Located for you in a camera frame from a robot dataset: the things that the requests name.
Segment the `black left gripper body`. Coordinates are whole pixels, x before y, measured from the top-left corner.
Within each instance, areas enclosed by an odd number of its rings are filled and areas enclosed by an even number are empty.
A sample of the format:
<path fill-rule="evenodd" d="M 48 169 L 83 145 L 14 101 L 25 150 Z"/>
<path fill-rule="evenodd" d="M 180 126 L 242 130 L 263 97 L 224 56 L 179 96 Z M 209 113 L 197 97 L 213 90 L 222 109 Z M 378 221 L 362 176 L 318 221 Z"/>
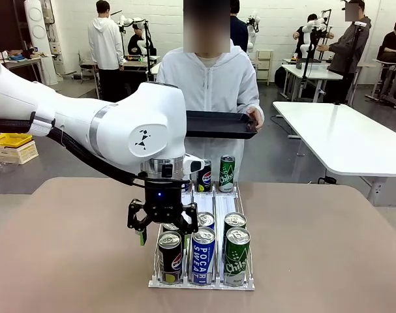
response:
<path fill-rule="evenodd" d="M 143 210 L 146 216 L 142 219 L 143 225 L 150 223 L 170 223 L 183 225 L 183 204 L 181 202 L 180 180 L 172 179 L 145 179 L 145 203 Z"/>

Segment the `person's left hand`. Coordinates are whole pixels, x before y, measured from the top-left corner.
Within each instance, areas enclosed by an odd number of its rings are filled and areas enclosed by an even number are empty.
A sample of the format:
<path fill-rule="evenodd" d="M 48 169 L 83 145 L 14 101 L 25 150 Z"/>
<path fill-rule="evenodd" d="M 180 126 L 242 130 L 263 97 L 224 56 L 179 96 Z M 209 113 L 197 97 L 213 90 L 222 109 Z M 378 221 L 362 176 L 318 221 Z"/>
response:
<path fill-rule="evenodd" d="M 264 124 L 262 112 L 257 107 L 251 106 L 247 109 L 247 115 L 254 121 L 256 131 L 261 130 Z"/>

